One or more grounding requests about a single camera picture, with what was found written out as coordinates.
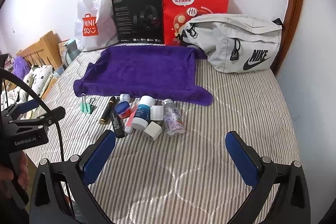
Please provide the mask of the person's left hand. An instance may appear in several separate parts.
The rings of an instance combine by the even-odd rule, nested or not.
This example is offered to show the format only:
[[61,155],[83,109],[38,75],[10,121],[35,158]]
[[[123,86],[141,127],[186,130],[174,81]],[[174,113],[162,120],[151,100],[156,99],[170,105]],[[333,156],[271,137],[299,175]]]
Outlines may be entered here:
[[[29,173],[27,169],[28,159],[23,151],[21,151],[18,164],[19,164],[18,184],[24,190],[27,190],[27,187],[29,185]],[[1,165],[1,195],[5,196],[6,199],[11,198],[11,194],[7,189],[7,186],[5,186],[5,182],[11,182],[13,179],[14,179],[13,171]]]

